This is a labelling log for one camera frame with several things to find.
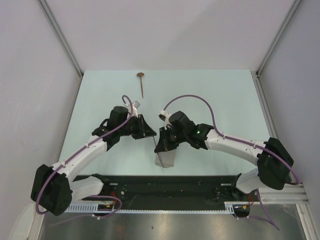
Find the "silver knife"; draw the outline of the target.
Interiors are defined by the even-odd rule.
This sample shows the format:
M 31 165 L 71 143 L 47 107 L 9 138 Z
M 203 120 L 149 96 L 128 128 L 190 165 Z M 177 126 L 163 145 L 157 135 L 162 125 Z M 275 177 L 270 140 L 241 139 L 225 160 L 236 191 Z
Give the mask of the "silver knife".
M 159 155 L 158 145 L 157 145 L 157 142 L 156 142 L 156 139 L 155 139 L 154 136 L 152 137 L 152 140 L 153 140 L 154 150 L 155 150 L 155 154 L 156 154 L 156 157 L 157 157 L 157 160 L 158 160 L 158 164 L 159 164 L 162 168 L 164 168 L 162 159 L 161 159 L 161 157 L 160 157 L 160 155 Z

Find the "grey cloth napkin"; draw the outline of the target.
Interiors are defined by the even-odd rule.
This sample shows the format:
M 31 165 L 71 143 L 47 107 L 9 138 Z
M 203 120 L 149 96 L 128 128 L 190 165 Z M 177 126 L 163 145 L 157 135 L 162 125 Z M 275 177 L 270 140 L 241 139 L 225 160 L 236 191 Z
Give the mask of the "grey cloth napkin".
M 161 168 L 171 168 L 175 164 L 176 149 L 156 153 L 155 165 Z

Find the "brown wooden spoon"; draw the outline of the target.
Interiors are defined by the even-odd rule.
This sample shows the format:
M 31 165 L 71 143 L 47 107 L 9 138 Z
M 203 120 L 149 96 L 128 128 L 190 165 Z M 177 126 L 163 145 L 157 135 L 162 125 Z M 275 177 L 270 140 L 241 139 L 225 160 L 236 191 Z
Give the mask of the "brown wooden spoon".
M 141 90 L 141 97 L 144 98 L 144 89 L 143 89 L 143 76 L 145 75 L 143 72 L 138 72 L 137 77 L 140 80 L 140 90 Z

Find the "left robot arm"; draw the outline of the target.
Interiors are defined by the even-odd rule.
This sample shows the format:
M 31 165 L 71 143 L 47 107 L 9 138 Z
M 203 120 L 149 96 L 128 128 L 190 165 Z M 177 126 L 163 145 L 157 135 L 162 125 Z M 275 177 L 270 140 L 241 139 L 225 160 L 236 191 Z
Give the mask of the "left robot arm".
M 107 199 L 111 188 L 106 177 L 94 173 L 85 179 L 75 180 L 78 174 L 109 151 L 121 137 L 131 136 L 140 140 L 156 135 L 135 107 L 115 106 L 83 147 L 62 162 L 51 166 L 42 164 L 36 170 L 30 195 L 35 202 L 36 212 L 42 215 L 40 208 L 44 208 L 46 212 L 59 216 L 72 202 L 94 197 Z

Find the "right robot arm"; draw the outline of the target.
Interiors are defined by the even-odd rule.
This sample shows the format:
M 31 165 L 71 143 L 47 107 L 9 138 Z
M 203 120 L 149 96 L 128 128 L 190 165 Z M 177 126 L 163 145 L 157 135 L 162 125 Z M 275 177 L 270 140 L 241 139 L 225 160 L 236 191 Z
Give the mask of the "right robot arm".
M 182 111 L 170 114 L 163 110 L 158 117 L 164 122 L 154 149 L 158 155 L 158 166 L 173 167 L 177 148 L 182 143 L 188 143 L 197 150 L 227 153 L 255 166 L 247 173 L 238 174 L 233 181 L 230 194 L 237 201 L 242 201 L 250 192 L 259 188 L 280 191 L 289 181 L 294 161 L 276 138 L 253 141 L 219 134 L 212 125 L 195 124 Z

